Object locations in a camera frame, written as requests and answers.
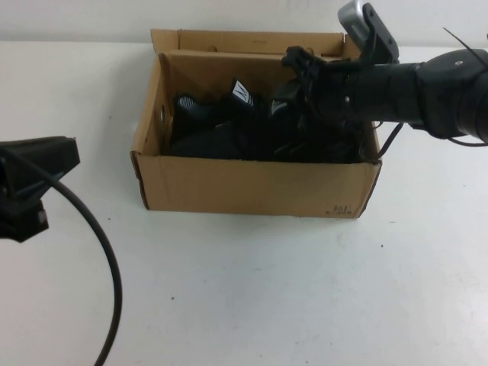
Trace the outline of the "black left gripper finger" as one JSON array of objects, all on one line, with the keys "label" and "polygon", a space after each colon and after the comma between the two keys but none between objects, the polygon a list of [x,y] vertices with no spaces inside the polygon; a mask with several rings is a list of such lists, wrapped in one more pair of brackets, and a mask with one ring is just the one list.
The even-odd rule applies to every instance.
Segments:
[{"label": "black left gripper finger", "polygon": [[49,228],[41,200],[1,202],[1,239],[25,242]]},{"label": "black left gripper finger", "polygon": [[[1,148],[35,164],[56,180],[80,163],[75,139],[66,136],[2,142]],[[9,198],[41,198],[49,189],[31,170],[1,158],[1,192]]]}]

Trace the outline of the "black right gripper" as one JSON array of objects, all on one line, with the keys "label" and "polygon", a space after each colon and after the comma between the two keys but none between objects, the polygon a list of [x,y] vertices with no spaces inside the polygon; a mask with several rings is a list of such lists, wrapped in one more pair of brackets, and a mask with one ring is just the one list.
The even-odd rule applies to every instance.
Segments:
[{"label": "black right gripper", "polygon": [[314,116],[325,124],[381,121],[381,66],[362,61],[314,56],[303,47],[288,47],[281,64],[299,78],[279,85],[272,113]]}]

